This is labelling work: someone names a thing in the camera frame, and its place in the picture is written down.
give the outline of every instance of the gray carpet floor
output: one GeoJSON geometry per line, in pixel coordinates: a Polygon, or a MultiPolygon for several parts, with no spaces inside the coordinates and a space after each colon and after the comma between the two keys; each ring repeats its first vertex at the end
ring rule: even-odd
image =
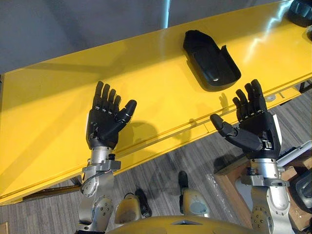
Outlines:
{"type": "MultiPolygon", "coordinates": [[[[311,90],[292,101],[271,109],[277,114],[283,136],[282,151],[299,146],[312,137],[311,90]]],[[[127,192],[141,187],[147,194],[153,216],[179,215],[177,174],[185,170],[190,187],[207,199],[212,217],[240,224],[214,173],[242,156],[242,151],[219,134],[141,164],[115,177],[115,208],[127,192]]],[[[78,221],[79,192],[0,207],[0,223],[8,221],[10,234],[70,234],[78,221]]],[[[111,218],[109,230],[114,228],[111,218]]]]}

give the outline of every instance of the silver robotic arm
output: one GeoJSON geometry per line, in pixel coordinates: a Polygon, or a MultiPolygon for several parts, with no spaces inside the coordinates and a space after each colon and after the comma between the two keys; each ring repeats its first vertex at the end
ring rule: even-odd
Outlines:
{"type": "Polygon", "coordinates": [[[289,220],[290,198],[286,191],[288,181],[281,180],[284,168],[277,167],[275,159],[252,159],[242,183],[252,185],[252,226],[266,234],[291,234],[289,220]]]}
{"type": "Polygon", "coordinates": [[[278,121],[267,110],[259,82],[255,79],[245,88],[248,100],[240,89],[236,92],[239,99],[233,99],[239,127],[224,122],[216,114],[210,119],[219,133],[242,148],[251,162],[241,181],[252,185],[253,229],[264,234],[291,234],[290,198],[286,191],[289,182],[281,179],[284,169],[276,163],[281,147],[278,121]]]}
{"type": "Polygon", "coordinates": [[[94,148],[89,165],[83,168],[83,199],[78,211],[77,230],[103,233],[107,229],[113,210],[113,171],[120,169],[120,161],[109,159],[111,152],[109,147],[94,148]]]}
{"type": "Polygon", "coordinates": [[[83,199],[79,207],[77,234],[105,233],[113,211],[113,171],[120,169],[113,149],[118,133],[130,121],[137,102],[130,100],[119,110],[120,96],[106,84],[97,83],[93,106],[89,112],[86,140],[91,152],[87,167],[83,168],[83,199]]]}

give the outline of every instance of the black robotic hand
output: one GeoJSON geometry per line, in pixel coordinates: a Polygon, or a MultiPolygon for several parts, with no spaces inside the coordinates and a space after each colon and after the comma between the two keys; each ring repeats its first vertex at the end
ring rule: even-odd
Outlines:
{"type": "Polygon", "coordinates": [[[125,108],[119,110],[120,96],[116,90],[109,92],[110,86],[99,81],[93,98],[92,109],[89,112],[87,125],[87,143],[92,150],[97,146],[115,148],[118,142],[118,133],[130,121],[137,106],[135,100],[130,100],[125,108]]]}
{"type": "Polygon", "coordinates": [[[236,105],[239,128],[234,128],[217,115],[210,116],[211,122],[225,139],[243,149],[248,159],[277,159],[280,152],[280,142],[273,116],[268,112],[262,89],[254,79],[245,85],[248,101],[242,90],[236,91],[233,99],[236,105]]]}

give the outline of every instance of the gray wall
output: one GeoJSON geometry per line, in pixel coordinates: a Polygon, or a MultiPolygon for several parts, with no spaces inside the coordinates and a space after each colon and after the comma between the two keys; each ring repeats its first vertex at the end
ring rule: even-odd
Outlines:
{"type": "MultiPolygon", "coordinates": [[[[171,0],[168,26],[274,0],[171,0]]],[[[163,28],[167,0],[2,0],[0,74],[163,28]]]]}

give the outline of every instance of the yellow tabletop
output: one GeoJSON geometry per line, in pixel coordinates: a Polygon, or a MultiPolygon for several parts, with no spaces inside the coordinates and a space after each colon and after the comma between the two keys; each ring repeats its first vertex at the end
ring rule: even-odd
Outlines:
{"type": "Polygon", "coordinates": [[[98,80],[116,89],[121,105],[137,101],[116,148],[122,172],[213,132],[212,113],[235,122],[235,90],[252,79],[266,96],[308,79],[311,42],[305,28],[283,17],[290,3],[201,19],[2,75],[0,204],[81,172],[90,157],[86,117],[98,80]],[[227,45],[242,73],[235,85],[220,92],[201,88],[182,47],[192,29],[227,45]]]}

